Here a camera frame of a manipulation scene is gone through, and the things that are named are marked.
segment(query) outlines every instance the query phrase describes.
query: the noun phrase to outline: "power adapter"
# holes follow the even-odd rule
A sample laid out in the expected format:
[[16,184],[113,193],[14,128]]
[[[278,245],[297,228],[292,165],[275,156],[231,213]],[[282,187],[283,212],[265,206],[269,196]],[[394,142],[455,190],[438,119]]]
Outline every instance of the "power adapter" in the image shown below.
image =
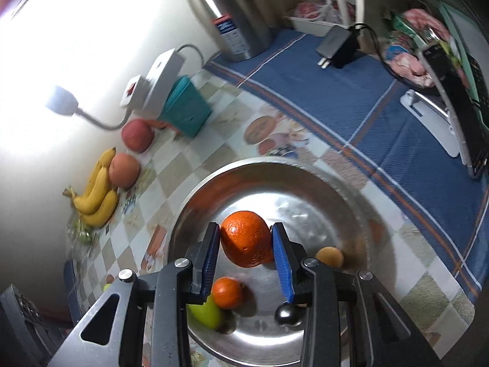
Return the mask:
[[323,41],[316,48],[316,52],[323,58],[317,63],[323,69],[329,64],[341,69],[353,60],[353,54],[360,48],[356,39],[358,31],[349,30],[341,26],[333,26]]

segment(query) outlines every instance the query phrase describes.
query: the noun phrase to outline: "teal box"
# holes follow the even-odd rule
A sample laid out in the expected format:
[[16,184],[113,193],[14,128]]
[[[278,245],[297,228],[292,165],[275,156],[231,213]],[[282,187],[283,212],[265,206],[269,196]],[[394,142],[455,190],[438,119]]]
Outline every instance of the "teal box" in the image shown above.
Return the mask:
[[194,87],[188,76],[173,85],[158,120],[171,124],[191,138],[195,137],[212,109]]

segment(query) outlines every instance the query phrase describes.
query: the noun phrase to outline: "green apple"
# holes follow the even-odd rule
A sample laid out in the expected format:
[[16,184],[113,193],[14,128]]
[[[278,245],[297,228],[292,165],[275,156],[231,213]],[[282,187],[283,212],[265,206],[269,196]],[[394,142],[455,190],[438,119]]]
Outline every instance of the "green apple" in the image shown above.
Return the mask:
[[198,321],[211,330],[217,330],[224,322],[224,313],[216,305],[212,295],[207,297],[204,305],[188,305],[188,308]]

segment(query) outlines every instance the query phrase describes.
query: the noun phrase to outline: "wall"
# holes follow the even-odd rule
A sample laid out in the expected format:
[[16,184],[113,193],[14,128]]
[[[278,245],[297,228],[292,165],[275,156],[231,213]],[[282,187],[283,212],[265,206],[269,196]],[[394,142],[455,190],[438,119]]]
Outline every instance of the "wall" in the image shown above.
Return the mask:
[[[65,309],[63,189],[81,191],[99,154],[122,150],[118,132],[43,107],[50,83],[109,123],[129,78],[184,43],[217,51],[186,0],[30,0],[0,21],[0,291],[14,283],[38,306]],[[182,72],[195,73],[192,50]]]

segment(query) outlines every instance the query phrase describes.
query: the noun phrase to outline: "bunch of bananas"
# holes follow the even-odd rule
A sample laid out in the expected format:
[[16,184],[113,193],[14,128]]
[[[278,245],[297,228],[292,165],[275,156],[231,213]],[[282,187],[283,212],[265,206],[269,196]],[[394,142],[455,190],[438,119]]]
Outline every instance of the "bunch of bananas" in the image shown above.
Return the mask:
[[103,227],[117,207],[117,191],[112,188],[108,178],[108,168],[115,155],[116,148],[102,153],[81,196],[71,186],[63,192],[64,196],[73,201],[82,222],[93,228]]

